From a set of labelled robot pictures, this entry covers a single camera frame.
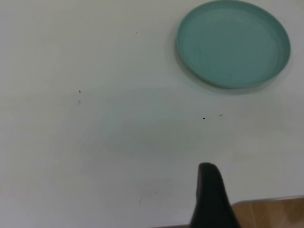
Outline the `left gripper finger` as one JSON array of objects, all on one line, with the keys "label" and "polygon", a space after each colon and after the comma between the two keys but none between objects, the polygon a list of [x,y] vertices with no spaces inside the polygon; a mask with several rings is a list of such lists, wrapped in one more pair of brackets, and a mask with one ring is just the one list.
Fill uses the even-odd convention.
[{"label": "left gripper finger", "polygon": [[190,228],[239,228],[228,200],[224,181],[216,165],[201,163],[198,168],[196,206]]}]

